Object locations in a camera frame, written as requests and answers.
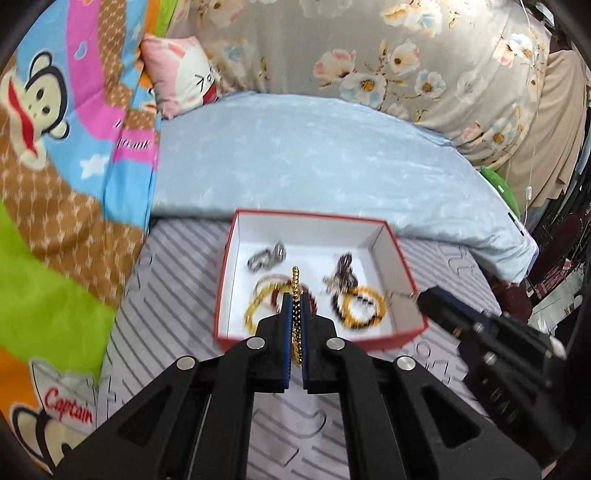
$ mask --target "red box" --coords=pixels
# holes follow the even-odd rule
[[[271,270],[252,273],[246,263],[254,253],[285,245],[285,260]],[[365,330],[345,328],[330,304],[323,278],[332,276],[339,257],[353,255],[352,268],[359,285],[370,286],[387,300],[388,313],[377,325]],[[234,214],[224,254],[215,314],[214,337],[222,348],[251,336],[244,314],[254,298],[256,283],[265,275],[291,276],[300,269],[305,284],[318,305],[318,315],[335,322],[337,334],[367,351],[399,348],[427,328],[427,318],[405,296],[417,292],[396,237],[384,220],[317,213],[238,209]],[[261,306],[254,323],[273,315]]]

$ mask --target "gray striped fabric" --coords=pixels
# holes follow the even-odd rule
[[[217,272],[229,224],[166,219],[153,226],[113,326],[99,386],[98,422],[105,421],[177,357],[204,360],[222,352],[212,338]],[[401,239],[420,290],[440,285],[478,310],[500,313],[484,276],[463,247]],[[466,367],[457,342],[431,326],[399,351],[406,353],[482,413],[462,383]],[[294,368],[284,395],[257,394],[248,477],[349,477],[337,395],[307,395]]]

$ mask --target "pink stripe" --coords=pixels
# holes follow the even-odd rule
[[[123,109],[109,106],[104,101],[105,76],[98,43],[100,2],[95,0],[86,4],[72,0],[69,3],[66,44],[76,112],[93,137],[114,140],[118,130],[115,125],[125,113]],[[84,50],[82,42],[86,45],[86,53],[77,59],[75,54],[79,48]]]
[[[113,162],[119,160],[134,160],[156,167],[157,150],[154,145],[153,130],[121,130],[120,140],[113,154]]]

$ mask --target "blue heart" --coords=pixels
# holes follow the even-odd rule
[[[82,41],[78,46],[78,50],[76,50],[76,53],[74,53],[74,58],[76,60],[80,60],[84,58],[84,55],[86,55],[86,42]]]

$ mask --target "metal bolt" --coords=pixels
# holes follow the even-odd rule
[[[182,356],[177,360],[179,370],[191,370],[195,366],[195,359],[192,356]]]
[[[342,350],[345,348],[345,341],[342,338],[332,337],[326,341],[326,346],[331,350]]]
[[[417,366],[417,363],[410,356],[401,356],[396,360],[396,365],[400,370],[411,371]]]
[[[484,363],[487,365],[494,365],[496,363],[496,355],[492,352],[487,352],[484,354]]]
[[[251,350],[260,350],[265,346],[265,339],[261,337],[251,337],[246,341],[246,346]]]

